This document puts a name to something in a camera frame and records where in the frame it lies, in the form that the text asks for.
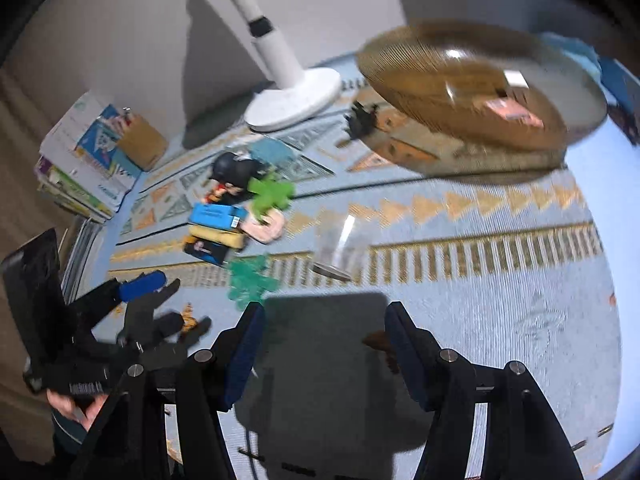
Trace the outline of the person's left hand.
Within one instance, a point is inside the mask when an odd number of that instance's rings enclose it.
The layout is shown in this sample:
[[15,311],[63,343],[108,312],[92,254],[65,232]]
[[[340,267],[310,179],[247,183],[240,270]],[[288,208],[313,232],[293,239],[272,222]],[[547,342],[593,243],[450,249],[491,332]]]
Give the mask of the person's left hand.
[[99,394],[86,408],[80,408],[71,396],[63,396],[50,389],[46,390],[46,396],[51,408],[54,408],[65,418],[77,422],[86,431],[91,428],[107,400],[106,394]]

